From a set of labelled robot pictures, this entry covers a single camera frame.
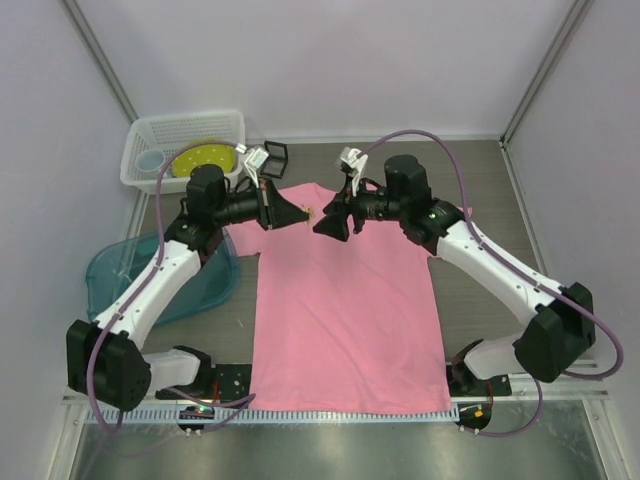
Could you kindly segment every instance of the gray floor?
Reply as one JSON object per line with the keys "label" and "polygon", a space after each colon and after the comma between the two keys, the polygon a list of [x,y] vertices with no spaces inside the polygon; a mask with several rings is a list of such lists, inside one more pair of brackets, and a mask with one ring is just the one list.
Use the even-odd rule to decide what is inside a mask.
{"label": "gray floor", "polygon": [[[535,266],[533,251],[522,216],[495,141],[453,142],[469,191],[473,217],[494,241],[523,262]],[[279,188],[305,182],[337,190],[343,175],[334,162],[343,144],[291,145],[286,175]],[[364,145],[352,144],[352,147]],[[434,195],[460,202],[455,174],[448,159],[433,142],[394,142],[383,145],[370,157],[367,176],[383,181],[384,161],[396,154],[412,154],[426,167]],[[162,196],[164,221],[179,211],[182,195]],[[142,232],[155,229],[154,203],[149,202]],[[257,257],[241,259],[242,277],[233,297],[224,305],[174,324],[155,328],[145,352],[166,351],[189,345],[209,353],[219,363],[250,363],[253,351]],[[483,287],[457,268],[439,259],[430,260],[440,324],[447,357],[479,338],[497,338],[519,329],[513,315]]]}
{"label": "gray floor", "polygon": [[[496,404],[491,428],[513,430],[534,410],[535,402]],[[174,425],[132,425],[107,439],[96,425],[85,425],[70,478],[606,478],[582,402],[547,402],[531,430],[509,439],[475,438],[452,424],[230,426],[202,438],[169,439],[177,432]],[[115,455],[150,448],[133,459]]]}

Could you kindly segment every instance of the teal plastic basket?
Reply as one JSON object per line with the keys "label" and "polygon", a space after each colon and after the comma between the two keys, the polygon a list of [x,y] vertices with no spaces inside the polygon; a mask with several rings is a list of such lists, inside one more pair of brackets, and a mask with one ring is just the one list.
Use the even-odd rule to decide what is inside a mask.
{"label": "teal plastic basket", "polygon": [[[85,278],[89,291],[89,321],[124,293],[151,261],[157,248],[158,234],[149,233],[110,245],[91,260]],[[173,297],[155,325],[173,322],[224,303],[238,286],[239,277],[236,251],[225,231],[222,244]]]}

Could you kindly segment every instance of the gray wood tabletop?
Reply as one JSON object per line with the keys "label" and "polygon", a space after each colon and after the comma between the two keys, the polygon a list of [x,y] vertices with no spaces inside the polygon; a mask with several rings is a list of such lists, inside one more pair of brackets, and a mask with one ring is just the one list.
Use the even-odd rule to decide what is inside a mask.
{"label": "gray wood tabletop", "polygon": [[[289,146],[289,166],[278,188],[315,182],[338,190],[344,176],[335,160],[345,144],[295,144]],[[350,144],[364,148],[363,144]],[[473,218],[495,242],[526,264],[535,258],[511,186],[498,142],[451,142],[458,156]],[[459,204],[456,176],[448,158],[434,142],[392,142],[375,150],[366,174],[384,181],[383,165],[390,156],[414,155],[427,170],[433,194]],[[161,197],[165,225],[179,212],[182,194]],[[141,232],[155,230],[155,205],[149,201]],[[223,305],[212,310],[160,325],[152,330],[144,351],[166,351],[188,345],[209,353],[218,363],[250,363],[253,353],[258,257],[240,259],[241,279],[237,290]],[[492,339],[516,333],[520,326],[511,312],[469,276],[441,259],[429,260],[442,337],[447,358],[479,338]]]}

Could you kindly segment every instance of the laundry basket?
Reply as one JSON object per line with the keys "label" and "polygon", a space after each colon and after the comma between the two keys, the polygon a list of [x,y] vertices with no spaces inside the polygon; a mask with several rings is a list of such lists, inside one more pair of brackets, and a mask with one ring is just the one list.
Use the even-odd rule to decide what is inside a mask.
{"label": "laundry basket", "polygon": [[[158,234],[153,232],[110,245],[91,260],[85,278],[89,292],[89,321],[129,288],[157,248]],[[155,325],[188,317],[225,302],[238,285],[239,272],[233,242],[225,232],[222,244],[173,297]]]}
{"label": "laundry basket", "polygon": [[[216,138],[228,142],[244,143],[244,117],[236,110],[190,113],[184,115],[162,115],[140,118],[133,122],[122,155],[120,180],[125,185],[154,194],[155,179],[143,179],[136,169],[135,161],[145,150],[162,150],[168,159],[179,148],[189,142],[203,138]],[[242,171],[241,155],[236,152],[234,169],[225,174],[231,187],[238,183]],[[186,191],[189,177],[165,178],[161,193]]]}

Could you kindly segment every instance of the white wall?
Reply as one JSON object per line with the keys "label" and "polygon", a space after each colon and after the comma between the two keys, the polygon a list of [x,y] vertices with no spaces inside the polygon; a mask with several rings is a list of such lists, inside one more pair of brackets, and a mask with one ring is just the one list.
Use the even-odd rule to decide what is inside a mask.
{"label": "white wall", "polygon": [[249,138],[500,134],[571,0],[79,0],[140,116]]}
{"label": "white wall", "polygon": [[117,241],[128,122],[57,2],[0,14],[0,478],[44,478],[84,271]]}
{"label": "white wall", "polygon": [[[635,461],[640,451],[638,19],[637,0],[594,2],[513,142],[526,205],[551,273],[590,287],[596,313],[626,347],[625,366],[609,385]],[[596,345],[602,362],[610,362],[604,335]]]}

